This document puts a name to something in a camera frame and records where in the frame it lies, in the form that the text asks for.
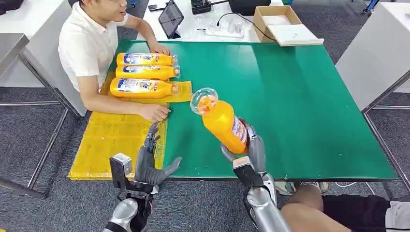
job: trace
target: yellow plastic bag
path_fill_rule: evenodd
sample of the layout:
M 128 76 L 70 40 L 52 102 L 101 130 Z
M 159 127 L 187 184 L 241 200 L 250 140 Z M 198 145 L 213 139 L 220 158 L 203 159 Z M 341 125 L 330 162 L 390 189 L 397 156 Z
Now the yellow plastic bag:
M 101 93 L 109 94 L 109 87 L 113 72 L 107 75 L 102 86 Z M 164 99 L 122 99 L 125 101 L 156 103 L 168 105 L 168 102 L 184 102 L 191 98 L 190 82 L 182 82 L 181 94 Z M 93 112 L 89 119 L 83 139 L 75 156 L 73 165 L 68 174 L 71 180 L 111 180 L 111 168 L 109 158 L 117 153 L 123 153 L 132 159 L 132 173 L 127 177 L 132 178 L 135 172 L 135 162 L 140 146 L 143 144 L 151 122 L 139 115 L 115 115 Z M 155 152 L 155 167 L 162 168 L 167 120 L 159 123 Z

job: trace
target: tablet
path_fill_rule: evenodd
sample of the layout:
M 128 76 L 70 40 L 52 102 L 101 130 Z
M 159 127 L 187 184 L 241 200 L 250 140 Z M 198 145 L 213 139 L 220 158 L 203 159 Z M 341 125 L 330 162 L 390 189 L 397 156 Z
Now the tablet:
M 174 0 L 170 0 L 158 20 L 167 38 L 175 39 L 180 37 L 177 34 L 176 29 L 183 19 L 184 15 L 182 15 L 182 12 L 175 4 Z

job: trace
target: white counter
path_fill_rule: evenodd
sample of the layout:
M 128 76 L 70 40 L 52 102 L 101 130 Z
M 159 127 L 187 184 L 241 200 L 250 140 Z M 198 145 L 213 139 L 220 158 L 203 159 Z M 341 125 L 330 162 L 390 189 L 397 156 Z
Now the white counter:
M 157 3 L 162 3 L 164 0 L 150 0 L 148 5 L 153 5 Z M 228 18 L 233 18 L 237 20 L 242 20 L 245 23 L 245 33 L 243 38 L 230 38 L 230 37 L 218 37 L 218 36 L 209 36 L 209 35 L 202 35 L 200 33 L 196 33 L 198 28 L 204 28 L 204 23 L 198 23 L 199 19 L 202 22 L 205 21 L 205 24 L 209 22 L 209 20 L 217 21 L 219 17 L 223 14 L 232 12 L 229 3 L 221 3 L 212 6 L 212 11 L 202 13 L 202 14 L 192 14 L 191 9 L 191 1 L 190 0 L 175 0 L 176 5 L 181 10 L 182 14 L 184 15 L 184 20 L 182 21 L 181 25 L 178 27 L 178 32 L 181 35 L 181 38 L 172 39 L 173 41 L 196 41 L 196 42 L 218 42 L 218 41 L 226 41 L 226 42 L 259 42 L 258 36 L 252 26 L 252 24 L 237 15 L 227 15 L 223 18 L 226 20 Z M 272 0 L 272 6 L 283 6 L 281 0 Z M 155 37 L 158 41 L 167 41 L 168 38 L 163 31 L 158 18 L 160 17 L 162 11 L 154 11 L 151 12 L 147 8 L 144 14 L 144 20 L 147 21 L 154 33 Z M 252 21 L 252 16 L 246 16 L 245 18 Z M 144 38 L 138 34 L 138 40 L 144 40 Z
M 360 110 L 410 70 L 409 54 L 410 3 L 380 2 L 336 64 Z
M 30 40 L 24 55 L 84 116 L 87 110 L 63 70 L 57 50 L 61 27 L 70 13 L 67 0 L 24 0 L 19 9 L 0 15 L 0 33 L 24 33 Z M 15 60 L 0 78 L 0 86 L 43 87 L 19 60 Z

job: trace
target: green table mat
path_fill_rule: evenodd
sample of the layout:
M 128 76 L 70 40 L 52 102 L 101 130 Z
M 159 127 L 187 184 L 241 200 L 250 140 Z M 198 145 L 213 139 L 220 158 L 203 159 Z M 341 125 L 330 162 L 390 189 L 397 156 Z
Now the green table mat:
M 192 81 L 193 91 L 215 89 L 255 127 L 275 179 L 396 178 L 323 46 L 163 44 L 178 56 L 181 81 Z M 143 41 L 122 41 L 117 52 L 125 51 L 149 49 Z M 219 141 L 189 102 L 170 109 L 164 165 L 182 157 L 172 177 L 234 178 Z

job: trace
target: man's ear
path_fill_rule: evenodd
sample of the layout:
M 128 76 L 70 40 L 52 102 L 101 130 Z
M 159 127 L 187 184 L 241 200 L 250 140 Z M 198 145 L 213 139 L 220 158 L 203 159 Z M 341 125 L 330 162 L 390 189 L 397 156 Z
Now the man's ear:
M 90 6 L 94 3 L 94 0 L 80 0 L 80 2 L 85 6 Z

